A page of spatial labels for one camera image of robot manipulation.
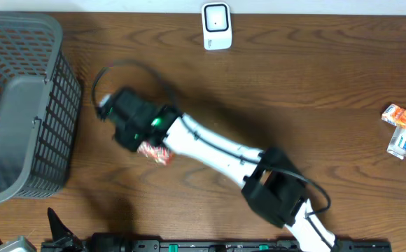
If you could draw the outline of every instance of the green connector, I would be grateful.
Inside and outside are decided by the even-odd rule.
[[[169,252],[178,252],[178,245],[169,245]]]

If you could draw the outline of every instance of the wooden tabletop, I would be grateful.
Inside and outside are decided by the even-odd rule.
[[[406,159],[386,153],[394,127],[380,114],[406,107],[406,17],[232,15],[229,50],[206,51],[200,15],[53,13],[63,50],[84,82],[71,178],[49,199],[0,204],[0,236],[51,238],[56,210],[81,238],[134,232],[163,239],[289,236],[256,216],[226,177],[186,157],[166,167],[112,140],[96,119],[90,84],[112,60],[134,58],[172,82],[183,111],[248,146],[280,146],[332,197],[320,216],[337,235],[387,239],[406,251]],[[98,98],[119,87],[164,103],[140,69],[114,69]],[[322,197],[313,199],[316,206]]]

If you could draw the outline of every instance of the green light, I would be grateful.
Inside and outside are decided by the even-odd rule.
[[[155,118],[152,122],[152,126],[159,125],[161,123],[161,118]]]

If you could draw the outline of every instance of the white box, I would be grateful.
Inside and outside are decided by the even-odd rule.
[[[401,127],[396,128],[386,152],[395,155],[401,160],[406,157],[406,129]]]

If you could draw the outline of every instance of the red snack wrapper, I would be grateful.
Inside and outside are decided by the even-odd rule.
[[[144,141],[138,148],[138,153],[144,154],[147,158],[153,158],[157,163],[162,165],[169,164],[174,155],[166,146],[153,146]]]

